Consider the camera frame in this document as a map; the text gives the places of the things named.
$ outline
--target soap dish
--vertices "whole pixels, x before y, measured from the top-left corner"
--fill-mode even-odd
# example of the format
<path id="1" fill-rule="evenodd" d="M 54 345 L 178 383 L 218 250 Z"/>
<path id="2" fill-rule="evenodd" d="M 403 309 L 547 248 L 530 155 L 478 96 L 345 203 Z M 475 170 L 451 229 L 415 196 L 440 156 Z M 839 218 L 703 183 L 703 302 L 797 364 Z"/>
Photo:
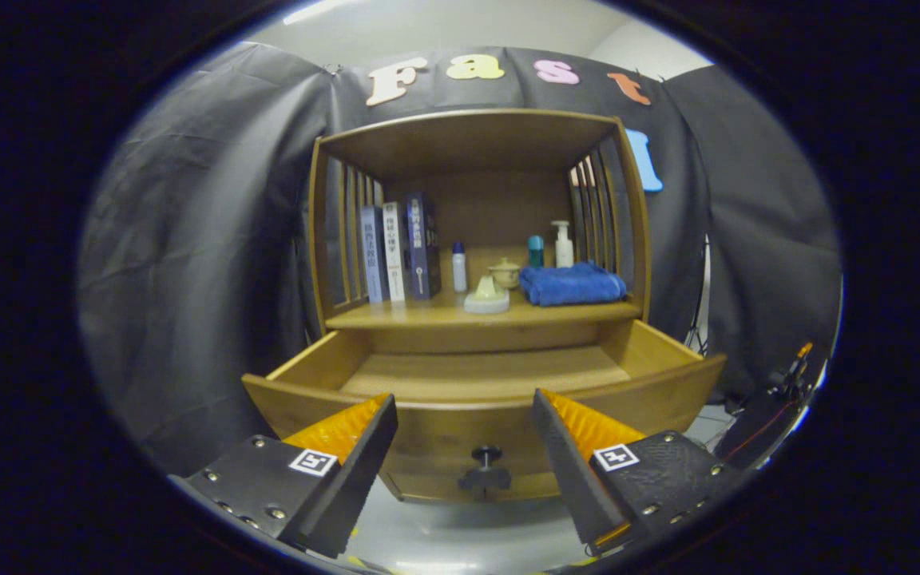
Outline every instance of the soap dish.
<path id="1" fill-rule="evenodd" d="M 492 276 L 482 276 L 478 290 L 463 301 L 467 313 L 503 313 L 510 309 L 510 292 L 501 288 Z"/>

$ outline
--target folded towel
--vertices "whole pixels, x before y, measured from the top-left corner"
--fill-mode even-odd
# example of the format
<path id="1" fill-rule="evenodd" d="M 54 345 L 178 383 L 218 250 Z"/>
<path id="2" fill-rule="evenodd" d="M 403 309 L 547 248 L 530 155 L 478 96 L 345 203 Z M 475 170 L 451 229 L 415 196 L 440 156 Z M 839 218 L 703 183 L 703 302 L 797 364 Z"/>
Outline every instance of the folded towel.
<path id="1" fill-rule="evenodd" d="M 616 302 L 627 295 L 623 278 L 588 262 L 562 268 L 525 267 L 521 286 L 537 306 Z"/>

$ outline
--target white wall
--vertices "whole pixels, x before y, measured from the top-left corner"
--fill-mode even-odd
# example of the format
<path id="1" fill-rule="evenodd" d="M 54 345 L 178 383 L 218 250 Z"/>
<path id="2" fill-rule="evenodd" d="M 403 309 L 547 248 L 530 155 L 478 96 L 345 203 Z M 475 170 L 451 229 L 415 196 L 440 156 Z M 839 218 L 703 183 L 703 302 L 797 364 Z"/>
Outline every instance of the white wall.
<path id="1" fill-rule="evenodd" d="M 649 23 L 629 18 L 588 53 L 588 58 L 635 69 L 660 80 L 678 76 L 712 62 L 693 48 Z"/>
<path id="2" fill-rule="evenodd" d="M 277 19 L 248 40 L 317 65 L 365 65 L 380 56 L 478 45 L 584 56 L 654 79 L 711 63 L 594 0 L 323 0 L 317 6 L 317 14 L 288 26 Z"/>

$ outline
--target blue letter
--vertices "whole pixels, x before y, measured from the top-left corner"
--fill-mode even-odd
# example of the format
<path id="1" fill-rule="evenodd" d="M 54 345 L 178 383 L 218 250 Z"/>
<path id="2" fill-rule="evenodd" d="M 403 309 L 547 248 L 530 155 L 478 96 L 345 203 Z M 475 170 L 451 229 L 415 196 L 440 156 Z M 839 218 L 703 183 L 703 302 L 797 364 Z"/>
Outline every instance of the blue letter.
<path id="1" fill-rule="evenodd" d="M 662 189 L 662 181 L 655 175 L 655 168 L 651 165 L 651 156 L 648 154 L 648 136 L 636 130 L 625 130 L 625 132 L 627 132 L 628 141 L 631 141 L 631 150 L 634 153 L 634 161 L 638 164 L 638 172 L 641 173 L 641 186 L 646 192 L 659 192 Z"/>

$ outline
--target book spine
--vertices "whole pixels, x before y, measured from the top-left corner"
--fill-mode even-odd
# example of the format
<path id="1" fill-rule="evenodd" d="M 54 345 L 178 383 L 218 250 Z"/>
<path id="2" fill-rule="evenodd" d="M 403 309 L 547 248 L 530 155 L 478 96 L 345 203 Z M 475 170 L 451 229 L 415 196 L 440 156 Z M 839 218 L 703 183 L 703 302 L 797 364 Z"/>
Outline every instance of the book spine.
<path id="1" fill-rule="evenodd" d="M 424 208 L 421 196 L 406 199 L 406 222 L 410 232 L 411 284 L 414 299 L 431 298 L 428 288 L 428 251 L 424 247 Z"/>
<path id="2" fill-rule="evenodd" d="M 399 227 L 399 203 L 388 201 L 383 205 L 383 227 L 386 229 L 386 272 L 390 299 L 402 302 L 406 299 L 406 269 L 404 267 L 404 240 L 406 226 Z"/>
<path id="3" fill-rule="evenodd" d="M 431 299 L 442 287 L 442 277 L 434 216 L 423 194 L 413 194 L 406 200 L 406 218 L 410 229 L 413 295 L 416 299 Z"/>
<path id="4" fill-rule="evenodd" d="M 383 302 L 388 297 L 386 247 L 383 243 L 383 214 L 377 206 L 361 208 L 361 245 L 364 248 L 368 301 Z"/>

